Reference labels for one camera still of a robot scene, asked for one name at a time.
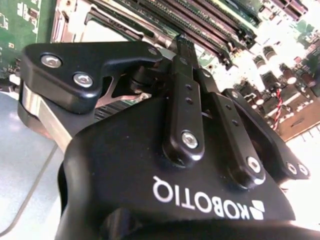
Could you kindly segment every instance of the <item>metal screw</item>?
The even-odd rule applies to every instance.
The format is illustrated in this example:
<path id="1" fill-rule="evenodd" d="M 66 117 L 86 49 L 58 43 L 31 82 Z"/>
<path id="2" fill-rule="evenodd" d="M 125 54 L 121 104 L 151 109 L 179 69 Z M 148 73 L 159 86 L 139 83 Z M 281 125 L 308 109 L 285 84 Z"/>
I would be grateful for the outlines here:
<path id="1" fill-rule="evenodd" d="M 260 163 L 257 159 L 255 159 L 252 156 L 248 156 L 246 158 L 246 162 L 248 163 L 249 167 L 255 172 L 255 173 L 260 173 L 261 171 L 261 166 Z"/>
<path id="2" fill-rule="evenodd" d="M 298 164 L 298 166 L 299 166 L 300 171 L 301 171 L 304 175 L 308 176 L 308 170 L 307 170 L 307 168 L 306 168 L 305 166 L 303 166 L 302 164 Z"/>
<path id="3" fill-rule="evenodd" d="M 232 97 L 234 97 L 235 99 L 238 98 L 238 93 L 236 93 L 235 91 L 232 91 L 231 94 L 232 94 Z"/>
<path id="4" fill-rule="evenodd" d="M 92 84 L 94 83 L 94 81 L 92 80 L 91 77 L 89 77 L 87 74 L 85 73 L 76 73 L 73 76 L 73 81 L 78 84 L 81 87 L 84 88 L 89 88 L 92 86 Z"/>
<path id="5" fill-rule="evenodd" d="M 152 47 L 149 47 L 148 51 L 153 55 L 157 55 L 157 51 L 155 49 L 153 49 Z"/>
<path id="6" fill-rule="evenodd" d="M 187 61 L 186 61 L 183 57 L 180 57 L 180 61 L 181 61 L 183 64 L 185 64 L 185 65 L 188 64 Z"/>
<path id="7" fill-rule="evenodd" d="M 211 77 L 211 74 L 208 73 L 206 70 L 203 69 L 202 72 L 203 72 L 203 75 L 205 75 L 207 78 Z"/>
<path id="8" fill-rule="evenodd" d="M 191 132 L 185 131 L 182 133 L 182 141 L 190 149 L 198 147 L 198 140 Z"/>
<path id="9" fill-rule="evenodd" d="M 290 172 L 292 172 L 294 175 L 297 175 L 298 172 L 295 166 L 293 166 L 290 162 L 287 162 L 286 166 L 290 170 Z"/>
<path id="10" fill-rule="evenodd" d="M 43 55 L 41 57 L 41 63 L 52 69 L 57 69 L 62 65 L 61 60 L 53 55 Z"/>

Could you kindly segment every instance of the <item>wire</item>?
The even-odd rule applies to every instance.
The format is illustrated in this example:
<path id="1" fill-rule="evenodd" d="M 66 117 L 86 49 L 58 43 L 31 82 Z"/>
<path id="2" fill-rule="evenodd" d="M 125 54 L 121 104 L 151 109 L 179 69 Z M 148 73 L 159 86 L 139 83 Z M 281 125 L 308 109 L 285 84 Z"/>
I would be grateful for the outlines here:
<path id="1" fill-rule="evenodd" d="M 281 110 L 282 110 L 282 104 L 283 104 L 283 100 L 281 97 L 281 90 L 278 88 L 276 90 L 276 98 L 278 99 L 278 104 L 276 106 L 276 114 L 275 114 L 275 118 L 274 118 L 274 125 L 273 125 L 273 130 L 276 130 L 278 128 L 279 125 L 279 121 L 280 121 L 280 115 L 281 115 Z"/>

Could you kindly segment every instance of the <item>black capacitor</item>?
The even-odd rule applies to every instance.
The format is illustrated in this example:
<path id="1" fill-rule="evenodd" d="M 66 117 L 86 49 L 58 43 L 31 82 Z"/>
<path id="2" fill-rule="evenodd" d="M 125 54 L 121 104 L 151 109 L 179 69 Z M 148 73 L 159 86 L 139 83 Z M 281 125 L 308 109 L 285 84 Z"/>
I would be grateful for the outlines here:
<path id="1" fill-rule="evenodd" d="M 262 58 L 262 56 L 258 56 L 254 60 L 254 63 L 260 75 L 266 74 L 268 72 L 268 65 L 266 64 L 266 61 Z"/>
<path id="2" fill-rule="evenodd" d="M 297 78 L 296 78 L 294 72 L 289 67 L 287 67 L 286 65 L 283 64 L 280 67 L 280 69 L 281 69 L 283 76 L 288 84 L 295 84 L 296 83 Z"/>
<path id="3" fill-rule="evenodd" d="M 271 71 L 262 76 L 262 81 L 266 89 L 273 89 L 279 85 L 278 79 Z"/>
<path id="4" fill-rule="evenodd" d="M 308 88 L 312 88 L 317 84 L 316 80 L 307 72 L 301 74 L 301 79 L 308 86 Z"/>
<path id="5" fill-rule="evenodd" d="M 264 104 L 265 101 L 264 101 L 261 93 L 260 93 L 258 90 L 255 90 L 253 93 L 256 95 L 256 97 L 254 98 L 255 103 L 256 103 L 257 105 L 262 105 L 262 104 Z"/>
<path id="6" fill-rule="evenodd" d="M 256 89 L 247 81 L 243 83 L 239 88 L 239 92 L 245 99 L 251 96 L 255 92 L 255 90 Z"/>
<path id="7" fill-rule="evenodd" d="M 275 50 L 270 47 L 270 46 L 267 46 L 263 49 L 263 53 L 264 53 L 264 56 L 265 58 L 273 65 L 277 65 L 278 64 L 278 55 L 277 53 L 275 52 Z"/>
<path id="8" fill-rule="evenodd" d="M 253 98 L 251 98 L 251 99 L 248 100 L 248 104 L 249 104 L 253 109 L 257 109 L 257 108 L 258 108 L 258 105 L 257 105 L 256 101 L 255 101 Z"/>

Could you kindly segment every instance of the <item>screw hole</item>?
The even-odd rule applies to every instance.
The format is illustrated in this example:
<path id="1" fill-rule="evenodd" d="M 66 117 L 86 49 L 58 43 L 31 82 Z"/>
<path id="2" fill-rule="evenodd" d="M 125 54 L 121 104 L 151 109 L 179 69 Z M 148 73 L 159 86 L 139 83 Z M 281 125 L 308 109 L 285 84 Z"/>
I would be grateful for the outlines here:
<path id="1" fill-rule="evenodd" d="M 236 121 L 236 120 L 232 120 L 232 123 L 236 126 L 236 127 L 239 127 L 239 123 Z"/>
<path id="2" fill-rule="evenodd" d="M 192 87 L 191 87 L 191 85 L 186 84 L 186 85 L 185 85 L 185 87 L 186 87 L 188 90 L 192 91 Z"/>
<path id="3" fill-rule="evenodd" d="M 185 100 L 190 105 L 194 104 L 194 101 L 192 101 L 192 99 L 190 97 L 187 97 Z"/>

